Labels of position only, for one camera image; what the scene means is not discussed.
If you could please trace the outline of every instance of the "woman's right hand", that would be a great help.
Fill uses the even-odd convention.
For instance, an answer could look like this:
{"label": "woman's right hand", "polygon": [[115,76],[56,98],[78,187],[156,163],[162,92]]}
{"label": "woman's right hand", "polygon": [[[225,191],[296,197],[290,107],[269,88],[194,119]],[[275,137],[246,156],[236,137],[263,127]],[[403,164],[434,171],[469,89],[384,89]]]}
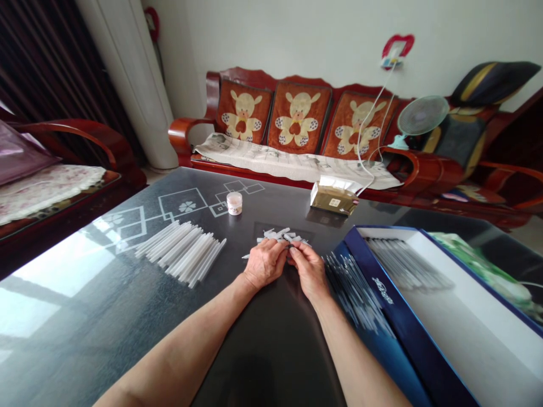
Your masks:
{"label": "woman's right hand", "polygon": [[311,303],[321,297],[330,296],[322,258],[303,242],[291,244],[294,247],[289,249],[291,258],[289,257],[287,261],[297,268],[305,296]]}

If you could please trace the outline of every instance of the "white jar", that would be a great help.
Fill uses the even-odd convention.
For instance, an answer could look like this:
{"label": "white jar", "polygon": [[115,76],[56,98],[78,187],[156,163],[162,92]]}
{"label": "white jar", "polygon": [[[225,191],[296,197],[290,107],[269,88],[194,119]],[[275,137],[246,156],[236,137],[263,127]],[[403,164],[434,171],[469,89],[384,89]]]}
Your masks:
{"label": "white jar", "polygon": [[230,215],[239,215],[242,212],[243,196],[239,192],[230,192],[226,196],[226,205]]}

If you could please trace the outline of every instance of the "curtain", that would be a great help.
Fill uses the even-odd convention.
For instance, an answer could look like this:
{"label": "curtain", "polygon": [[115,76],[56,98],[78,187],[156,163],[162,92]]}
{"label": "curtain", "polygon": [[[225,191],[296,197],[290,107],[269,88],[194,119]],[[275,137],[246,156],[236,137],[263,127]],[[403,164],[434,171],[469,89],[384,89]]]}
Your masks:
{"label": "curtain", "polygon": [[[128,116],[73,0],[2,0],[0,101],[21,122],[88,119],[116,130],[146,162]],[[58,135],[88,165],[108,166],[82,137]]]}

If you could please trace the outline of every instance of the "lace doily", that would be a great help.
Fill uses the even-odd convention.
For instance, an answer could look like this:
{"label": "lace doily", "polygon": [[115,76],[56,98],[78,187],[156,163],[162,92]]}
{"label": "lace doily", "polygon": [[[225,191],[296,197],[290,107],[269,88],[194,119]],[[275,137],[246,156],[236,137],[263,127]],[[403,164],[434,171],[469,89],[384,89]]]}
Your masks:
{"label": "lace doily", "polygon": [[100,181],[105,172],[101,167],[60,164],[1,186],[0,225],[80,194]]}

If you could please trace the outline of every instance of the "hand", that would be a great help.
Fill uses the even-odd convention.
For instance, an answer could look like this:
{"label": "hand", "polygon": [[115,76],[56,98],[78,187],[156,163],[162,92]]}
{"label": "hand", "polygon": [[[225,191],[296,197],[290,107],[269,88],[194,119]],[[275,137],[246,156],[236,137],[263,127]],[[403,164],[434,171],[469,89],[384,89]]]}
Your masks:
{"label": "hand", "polygon": [[324,262],[315,251],[303,242],[292,242],[288,264],[297,268],[301,289],[311,303],[322,296],[329,296],[330,290],[324,272]]}
{"label": "hand", "polygon": [[287,241],[264,239],[251,249],[243,274],[256,289],[261,289],[281,276],[287,259],[286,246]]}

